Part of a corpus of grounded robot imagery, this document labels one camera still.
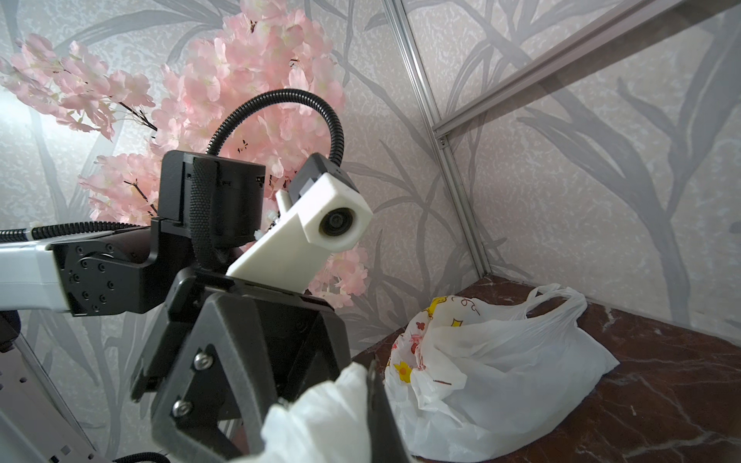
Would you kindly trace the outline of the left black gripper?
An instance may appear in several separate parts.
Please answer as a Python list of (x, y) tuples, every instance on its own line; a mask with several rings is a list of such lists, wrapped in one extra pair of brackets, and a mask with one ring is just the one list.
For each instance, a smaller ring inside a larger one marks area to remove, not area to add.
[(241, 418), (252, 455), (266, 444), (269, 407), (336, 379), (350, 362), (347, 331), (323, 296), (186, 268), (166, 297), (131, 381), (156, 395), (152, 436), (183, 462), (243, 455), (218, 427)]

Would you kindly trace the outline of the white cartoon plastic bag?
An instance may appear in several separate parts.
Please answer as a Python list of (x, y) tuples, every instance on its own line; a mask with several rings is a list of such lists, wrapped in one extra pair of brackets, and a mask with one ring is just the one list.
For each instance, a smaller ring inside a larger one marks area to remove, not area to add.
[(239, 462), (370, 462), (368, 370), (357, 363), (289, 405), (274, 404), (262, 425), (264, 450)]

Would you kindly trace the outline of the white printed plastic bag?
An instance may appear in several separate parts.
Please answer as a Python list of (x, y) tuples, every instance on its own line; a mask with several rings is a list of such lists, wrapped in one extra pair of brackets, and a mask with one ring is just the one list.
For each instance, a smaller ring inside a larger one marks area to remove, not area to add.
[(384, 373), (405, 447), (481, 462), (553, 431), (618, 365), (578, 326), (587, 307), (582, 293), (558, 284), (511, 306), (434, 299), (397, 337)]

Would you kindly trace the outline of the pink artificial blossom tree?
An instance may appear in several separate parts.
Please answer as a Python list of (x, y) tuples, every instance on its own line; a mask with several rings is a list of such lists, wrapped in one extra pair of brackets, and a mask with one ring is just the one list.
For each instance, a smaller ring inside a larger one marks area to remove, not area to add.
[(345, 95), (322, 27), (282, 1), (244, 1), (181, 71), (110, 69), (79, 42), (31, 35), (2, 85), (60, 125), (113, 139), (123, 109), (154, 131), (144, 154), (101, 156), (80, 184), (87, 222), (3, 231), (1, 307), (144, 313), (189, 268), (333, 308), (366, 291), (372, 214), (343, 170)]

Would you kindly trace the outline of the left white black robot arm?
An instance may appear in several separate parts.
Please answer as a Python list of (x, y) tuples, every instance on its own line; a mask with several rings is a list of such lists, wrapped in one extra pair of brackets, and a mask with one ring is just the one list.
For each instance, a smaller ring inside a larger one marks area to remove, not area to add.
[[(322, 116), (328, 155), (312, 154), (266, 233), (266, 169), (221, 155), (250, 116), (295, 103)], [(187, 462), (225, 462), (240, 449), (220, 422), (240, 420), (264, 448), (268, 410), (336, 379), (349, 365), (345, 324), (307, 289), (328, 258), (353, 248), (372, 214), (343, 171), (343, 127), (329, 103), (297, 89), (239, 106), (202, 154), (164, 156), (157, 216), (147, 227), (60, 224), (1, 235), (1, 344), (21, 310), (98, 318), (159, 315), (134, 367), (130, 396), (154, 396), (152, 437)]]

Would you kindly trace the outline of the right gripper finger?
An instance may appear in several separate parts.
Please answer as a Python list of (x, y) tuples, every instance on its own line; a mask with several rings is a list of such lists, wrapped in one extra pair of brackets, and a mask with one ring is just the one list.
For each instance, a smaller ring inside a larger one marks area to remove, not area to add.
[(367, 425), (370, 433), (370, 462), (372, 463), (410, 463), (414, 461), (407, 451), (399, 434), (391, 410), (383, 380), (377, 370), (377, 360), (372, 359), (368, 367), (368, 414)]

